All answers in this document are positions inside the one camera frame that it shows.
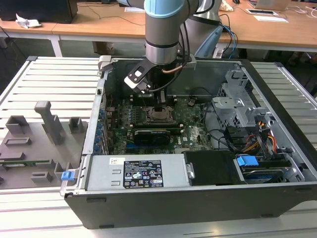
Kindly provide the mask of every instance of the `blue latch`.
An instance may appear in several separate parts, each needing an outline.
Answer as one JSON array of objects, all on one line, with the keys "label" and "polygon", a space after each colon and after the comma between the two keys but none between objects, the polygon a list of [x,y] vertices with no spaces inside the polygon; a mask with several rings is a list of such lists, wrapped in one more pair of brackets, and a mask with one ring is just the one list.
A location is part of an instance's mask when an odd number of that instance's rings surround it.
[{"label": "blue latch", "polygon": [[65,171],[61,174],[62,181],[74,181],[75,180],[75,171]]},{"label": "blue latch", "polygon": [[237,158],[239,166],[259,166],[259,163],[255,156],[241,155]]}]

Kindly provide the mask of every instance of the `paper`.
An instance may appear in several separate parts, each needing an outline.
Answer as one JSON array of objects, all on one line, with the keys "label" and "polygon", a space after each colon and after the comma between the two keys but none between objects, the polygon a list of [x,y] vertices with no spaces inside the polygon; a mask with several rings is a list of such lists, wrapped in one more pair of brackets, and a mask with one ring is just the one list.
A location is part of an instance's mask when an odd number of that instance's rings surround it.
[{"label": "paper", "polygon": [[145,12],[143,9],[137,8],[137,7],[125,7],[124,11],[126,12]]},{"label": "paper", "polygon": [[286,22],[287,20],[281,17],[275,17],[275,16],[254,16],[258,21],[275,21],[275,22]]},{"label": "paper", "polygon": [[26,29],[28,29],[29,27],[38,27],[38,26],[42,26],[38,20],[28,20],[28,19],[24,19],[23,17],[18,16],[18,14],[16,14],[16,23],[19,24],[19,26],[22,26]]}]

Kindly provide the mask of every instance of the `warning label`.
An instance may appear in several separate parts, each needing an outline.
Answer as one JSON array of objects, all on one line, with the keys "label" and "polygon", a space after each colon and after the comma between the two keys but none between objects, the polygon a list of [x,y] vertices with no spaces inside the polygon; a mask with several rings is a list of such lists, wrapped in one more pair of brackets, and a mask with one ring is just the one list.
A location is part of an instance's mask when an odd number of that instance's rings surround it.
[{"label": "warning label", "polygon": [[164,187],[160,160],[125,161],[123,175],[125,188]]}]

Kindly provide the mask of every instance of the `white paper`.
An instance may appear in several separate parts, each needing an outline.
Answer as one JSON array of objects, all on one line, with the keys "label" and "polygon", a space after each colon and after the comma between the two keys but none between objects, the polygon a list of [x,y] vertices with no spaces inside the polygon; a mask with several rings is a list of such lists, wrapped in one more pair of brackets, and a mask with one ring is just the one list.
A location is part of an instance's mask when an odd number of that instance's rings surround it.
[{"label": "white paper", "polygon": [[137,8],[137,7],[125,7],[124,11],[126,12],[145,12],[143,9]]},{"label": "white paper", "polygon": [[275,16],[254,16],[258,21],[275,21],[275,22],[286,22],[287,20],[281,17],[275,17]]},{"label": "white paper", "polygon": [[28,19],[24,19],[23,17],[20,17],[18,14],[16,14],[16,23],[19,24],[19,26],[22,26],[26,29],[28,29],[29,27],[38,27],[41,26],[41,24],[39,23],[38,20],[32,19],[32,20],[28,20]]},{"label": "white paper", "polygon": [[121,157],[111,157],[109,160],[109,165],[123,165],[125,158]]}]

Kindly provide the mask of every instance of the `table leg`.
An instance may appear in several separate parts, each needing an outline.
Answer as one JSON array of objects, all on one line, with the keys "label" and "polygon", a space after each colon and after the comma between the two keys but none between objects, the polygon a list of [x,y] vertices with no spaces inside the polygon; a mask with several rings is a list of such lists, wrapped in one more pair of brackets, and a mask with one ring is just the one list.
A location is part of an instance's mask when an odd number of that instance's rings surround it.
[{"label": "table leg", "polygon": [[6,49],[8,45],[5,42],[5,37],[0,37],[0,48],[1,49]]},{"label": "table leg", "polygon": [[63,57],[60,49],[60,42],[59,42],[59,36],[50,36],[49,40],[51,41],[51,44],[53,46],[53,50],[56,57]]},{"label": "table leg", "polygon": [[223,50],[224,50],[224,47],[220,44],[217,44],[215,49],[214,49],[212,58],[221,59]]}]

